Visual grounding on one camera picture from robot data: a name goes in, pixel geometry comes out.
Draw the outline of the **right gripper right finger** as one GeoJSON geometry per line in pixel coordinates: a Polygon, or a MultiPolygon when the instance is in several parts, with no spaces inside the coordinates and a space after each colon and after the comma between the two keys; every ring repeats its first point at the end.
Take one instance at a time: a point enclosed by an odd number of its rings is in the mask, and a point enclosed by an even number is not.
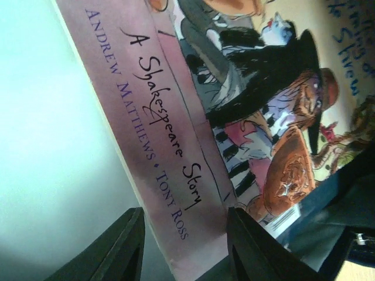
{"type": "Polygon", "coordinates": [[[234,280],[319,280],[241,208],[228,210],[227,248],[234,280]]]}

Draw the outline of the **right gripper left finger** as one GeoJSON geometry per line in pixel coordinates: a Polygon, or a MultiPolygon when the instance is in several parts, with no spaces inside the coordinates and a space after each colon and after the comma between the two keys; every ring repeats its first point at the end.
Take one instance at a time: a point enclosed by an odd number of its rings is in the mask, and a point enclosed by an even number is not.
{"type": "Polygon", "coordinates": [[[144,243],[144,211],[130,208],[47,280],[140,280],[144,243]]]}

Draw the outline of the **navy blue student backpack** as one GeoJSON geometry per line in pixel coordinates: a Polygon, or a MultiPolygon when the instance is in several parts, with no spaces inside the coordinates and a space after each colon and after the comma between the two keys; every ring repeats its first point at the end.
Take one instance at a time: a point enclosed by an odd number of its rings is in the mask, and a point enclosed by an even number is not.
{"type": "Polygon", "coordinates": [[[278,280],[334,280],[355,239],[374,241],[374,145],[298,204],[300,216],[278,237],[278,280]]]}

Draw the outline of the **pink illustrated book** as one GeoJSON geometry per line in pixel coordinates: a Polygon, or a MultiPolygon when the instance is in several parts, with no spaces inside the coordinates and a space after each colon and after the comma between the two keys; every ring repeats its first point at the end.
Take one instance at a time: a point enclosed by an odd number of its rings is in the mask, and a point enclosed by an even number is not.
{"type": "Polygon", "coordinates": [[[176,280],[234,207],[290,248],[374,171],[373,1],[57,1],[176,280]]]}

